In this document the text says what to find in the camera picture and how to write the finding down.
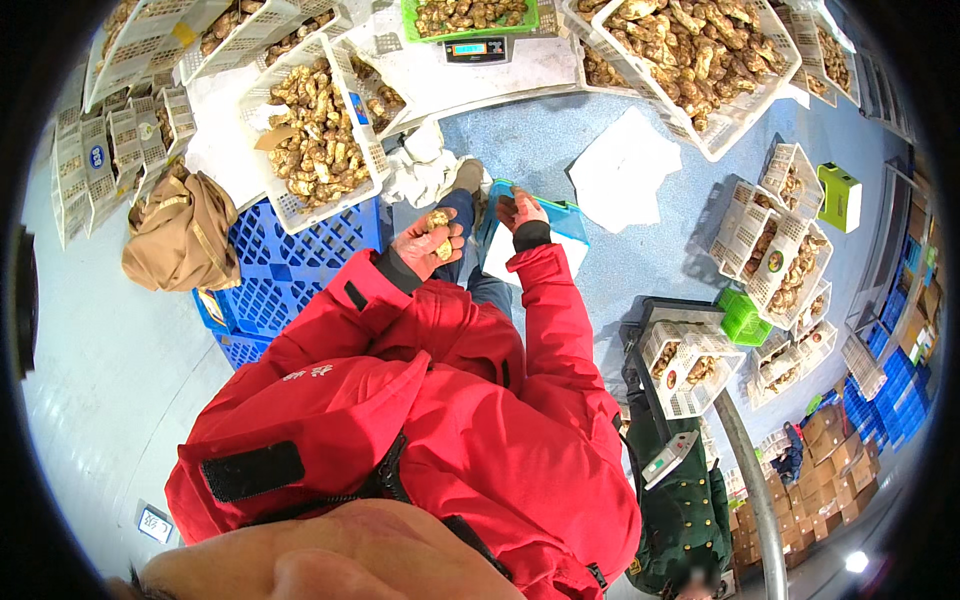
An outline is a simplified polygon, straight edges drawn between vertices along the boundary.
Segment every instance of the jeans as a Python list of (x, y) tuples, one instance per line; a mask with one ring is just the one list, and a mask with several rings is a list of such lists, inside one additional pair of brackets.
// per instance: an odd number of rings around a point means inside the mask
[[(453, 218), (453, 223), (459, 223), (464, 228), (464, 241), (467, 241), (470, 234), (473, 233), (473, 198), (465, 189), (451, 190), (449, 194), (443, 197), (437, 204), (437, 208), (448, 206), (457, 210), (457, 216)], [(457, 283), (460, 280), (460, 272), (464, 266), (464, 259), (439, 267), (430, 276), (440, 281), (449, 281)], [(512, 320), (513, 314), (510, 306), (514, 301), (513, 291), (510, 285), (504, 281), (484, 275), (480, 270), (480, 265), (473, 268), (467, 278), (467, 291), (473, 296), (473, 301), (477, 304), (489, 302)]]

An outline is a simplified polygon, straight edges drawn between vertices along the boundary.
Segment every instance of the green box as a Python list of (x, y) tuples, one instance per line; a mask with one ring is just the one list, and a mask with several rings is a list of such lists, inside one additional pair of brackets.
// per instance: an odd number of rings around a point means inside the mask
[[(540, 26), (540, 9), (537, 6), (537, 0), (526, 0), (527, 12), (523, 14), (523, 21), (513, 27), (495, 27), (488, 29), (470, 29), (465, 32), (453, 32), (452, 34), (443, 34), (442, 36), (420, 37), (417, 26), (417, 7), (420, 0), (400, 0), (400, 10), (403, 13), (403, 31), (407, 35), (407, 41), (446, 41), (448, 39), (463, 39), (465, 37), (477, 36), (502, 36), (503, 34), (517, 34), (532, 32)], [(506, 16), (497, 19), (498, 22), (506, 20)]]
[(717, 306), (727, 312), (720, 322), (720, 328), (731, 342), (739, 346), (761, 346), (774, 328), (760, 318), (750, 297), (733, 288), (727, 288), (720, 294)]
[(844, 233), (860, 227), (863, 184), (832, 162), (817, 167), (817, 179), (824, 183), (826, 193), (817, 218)]

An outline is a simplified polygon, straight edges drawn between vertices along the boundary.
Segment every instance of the black cuff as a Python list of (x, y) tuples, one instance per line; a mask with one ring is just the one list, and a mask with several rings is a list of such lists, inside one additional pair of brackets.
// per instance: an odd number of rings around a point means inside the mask
[(543, 221), (527, 221), (514, 233), (514, 250), (517, 253), (550, 243), (550, 224)]
[(410, 296), (414, 290), (423, 285), (420, 278), (414, 273), (414, 270), (403, 262), (400, 255), (396, 253), (393, 246), (388, 246), (384, 253), (373, 260), (373, 266), (388, 281), (393, 283), (396, 288)]

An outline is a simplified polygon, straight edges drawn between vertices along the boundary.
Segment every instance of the red jacket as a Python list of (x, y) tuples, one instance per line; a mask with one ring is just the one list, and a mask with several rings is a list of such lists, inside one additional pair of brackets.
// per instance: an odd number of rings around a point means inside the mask
[[(623, 573), (640, 512), (562, 247), (508, 263), (524, 289), (526, 365), (491, 304), (434, 280), (411, 298), (371, 258), (349, 260), (197, 417), (166, 485), (184, 539), (357, 490), (402, 428), (399, 478), (414, 505), (461, 516), (527, 597), (599, 599), (588, 565), (608, 582)], [(299, 479), (214, 497), (224, 492), (204, 461), (284, 441), (296, 445)]]

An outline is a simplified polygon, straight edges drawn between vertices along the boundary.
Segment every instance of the label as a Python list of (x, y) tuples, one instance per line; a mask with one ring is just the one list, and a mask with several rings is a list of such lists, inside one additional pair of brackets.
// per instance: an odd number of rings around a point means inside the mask
[(779, 250), (773, 251), (770, 254), (769, 260), (767, 260), (767, 269), (770, 270), (770, 273), (776, 273), (783, 268), (783, 252)]
[(104, 166), (105, 159), (103, 146), (97, 145), (90, 149), (90, 166), (99, 169)]
[(353, 109), (357, 113), (357, 121), (360, 122), (360, 125), (369, 125), (370, 119), (367, 118), (367, 108), (364, 107), (363, 100), (358, 94), (349, 92), (350, 103), (353, 104)]
[(197, 34), (183, 22), (174, 25), (174, 31), (170, 32), (170, 34), (178, 39), (184, 48), (192, 44), (193, 40), (197, 39)]
[(149, 140), (151, 137), (153, 137), (154, 132), (156, 131), (156, 127), (151, 125), (150, 123), (141, 123), (137, 125), (136, 128), (140, 136), (140, 141), (142, 142), (145, 142)]
[(167, 522), (149, 508), (143, 509), (143, 513), (140, 514), (140, 522), (137, 523), (136, 528), (140, 533), (147, 534), (160, 543), (170, 541), (170, 535), (174, 533), (173, 524)]
[(208, 290), (197, 290), (197, 296), (200, 298), (200, 302), (204, 304), (204, 308), (210, 315), (210, 318), (218, 324), (226, 327), (227, 324), (224, 322), (224, 313), (220, 310), (220, 304), (218, 304), (217, 300), (213, 298), (213, 294), (211, 294)]

